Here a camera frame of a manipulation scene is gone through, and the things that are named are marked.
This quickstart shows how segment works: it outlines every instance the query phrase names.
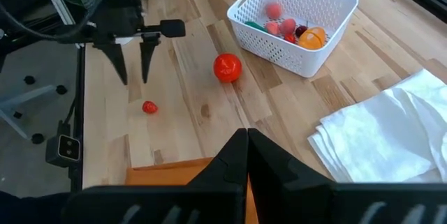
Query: black cable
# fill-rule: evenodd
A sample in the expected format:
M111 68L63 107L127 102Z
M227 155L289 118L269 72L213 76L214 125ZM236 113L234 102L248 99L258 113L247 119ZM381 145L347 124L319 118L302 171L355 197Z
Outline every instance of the black cable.
M74 36L75 34L79 33L82 28L88 23L88 21L91 19L91 17L93 16L93 14L96 12L96 10L98 9L98 7L102 4L104 0L97 0L96 3L87 11L87 13L85 14L84 18L82 18L81 22L79 22L78 24L76 24L73 29L71 29L70 31L60 34L60 35L48 35L48 34L44 34L44 33L40 33L37 31L34 31L33 29L30 29L28 27L26 27L23 23L21 23L19 20L15 19L15 17L13 17L3 6L3 4L0 1L0 11L2 13L4 13L4 15L6 16L6 18L9 20L10 23L12 23L13 25L15 25L18 29L21 29L23 31L26 31L28 33L30 33L32 36L36 36L39 37L41 39L45 39L45 40L62 40L62 39L67 39L70 38L72 36ZM135 2L135 7L138 7L138 2L140 0L133 0ZM141 10L137 10L137 15L141 15Z
M71 116L73 115L73 111L75 110L75 101L76 99L73 99L73 102L70 105L70 110L68 111L68 115L64 120L64 124L68 124L71 119Z

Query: white plastic basket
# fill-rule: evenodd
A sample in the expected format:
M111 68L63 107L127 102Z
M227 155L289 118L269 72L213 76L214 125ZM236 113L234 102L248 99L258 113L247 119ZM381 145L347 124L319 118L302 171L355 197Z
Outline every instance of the white plastic basket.
M282 38L247 26L253 21L264 26L272 21L265 14L267 3L283 7L284 18L294 18L298 24L323 27L326 44L318 50L308 50ZM303 77L312 77L323 65L340 41L358 0L237 0L227 12L233 31L242 48Z

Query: white towel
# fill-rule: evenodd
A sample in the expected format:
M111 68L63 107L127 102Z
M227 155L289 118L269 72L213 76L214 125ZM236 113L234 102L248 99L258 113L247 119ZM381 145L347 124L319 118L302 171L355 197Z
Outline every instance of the white towel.
M447 86L427 70L316 130L308 140L336 181L447 181Z

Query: plastic fruit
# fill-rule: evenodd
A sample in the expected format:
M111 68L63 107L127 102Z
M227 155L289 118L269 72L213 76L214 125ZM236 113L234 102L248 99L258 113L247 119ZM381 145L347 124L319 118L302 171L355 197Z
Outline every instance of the plastic fruit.
M279 30L283 35L289 35L295 32L296 22L294 19L285 19L281 25L279 25Z
M234 82L242 73L242 64L234 54L220 54L214 60L214 74L221 82Z
M265 12L270 19L278 19L282 15L282 7L278 3L269 3L265 6Z
M300 36L298 45L308 50L317 50L323 47L320 38L310 31L306 31Z
M324 43L326 42L326 31L324 31L323 28L313 27L308 29L308 31L312 32L315 36L317 36L320 39L321 44L324 45Z
M307 27L304 25L298 26L295 30L295 35L299 38L304 32L306 32Z
M265 29L267 29L268 33L271 33L272 35L279 35L279 25L276 22L268 22L265 24Z
M142 104L142 110L143 110L143 112L146 112L148 114L154 114L156 111L159 110L159 108L154 104L154 102L145 101Z
M293 34L285 35L284 36L284 40L286 40L286 41L288 41L290 43L295 43L296 42L295 35L293 35Z

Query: floor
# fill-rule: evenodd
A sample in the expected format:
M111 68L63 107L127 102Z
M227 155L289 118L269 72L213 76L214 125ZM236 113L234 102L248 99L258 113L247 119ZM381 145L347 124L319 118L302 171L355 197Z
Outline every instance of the floor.
M31 135L46 138L56 134L57 122L64 119L75 94L76 48L41 41L10 54L0 73L0 94L10 96L48 84L62 84L68 93L56 92L29 101L17 111ZM26 85L23 78L33 75L37 82ZM0 191L19 197L48 195L70 190L68 170L45 162L46 142L35 145L22 139L0 120Z

